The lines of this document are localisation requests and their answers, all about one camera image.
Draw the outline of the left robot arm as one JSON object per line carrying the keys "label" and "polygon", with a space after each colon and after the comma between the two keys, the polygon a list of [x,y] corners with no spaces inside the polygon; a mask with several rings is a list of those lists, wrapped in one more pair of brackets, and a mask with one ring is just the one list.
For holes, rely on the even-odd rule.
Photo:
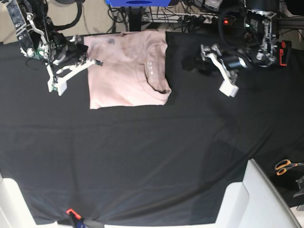
{"label": "left robot arm", "polygon": [[[243,16],[244,35],[239,44],[229,43],[224,35],[223,26],[231,12],[239,12]],[[223,77],[220,92],[235,97],[239,90],[235,82],[240,69],[282,64],[283,44],[278,42],[276,19],[273,3],[246,0],[242,6],[225,9],[218,17],[218,32],[224,46],[201,45],[197,54],[183,59],[183,69],[197,69],[204,73],[218,70]]]}

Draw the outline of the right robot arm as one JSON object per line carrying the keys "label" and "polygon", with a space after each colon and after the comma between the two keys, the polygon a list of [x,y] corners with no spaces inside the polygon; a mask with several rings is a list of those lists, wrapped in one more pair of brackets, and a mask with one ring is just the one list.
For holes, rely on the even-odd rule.
{"label": "right robot arm", "polygon": [[15,27],[21,53],[33,60],[45,63],[49,80],[49,92],[61,96],[67,89],[67,81],[92,65],[102,62],[88,56],[88,46],[81,37],[68,40],[61,31],[75,26],[82,16],[83,1],[77,0],[76,18],[68,24],[56,26],[47,15],[45,0],[2,0]]}

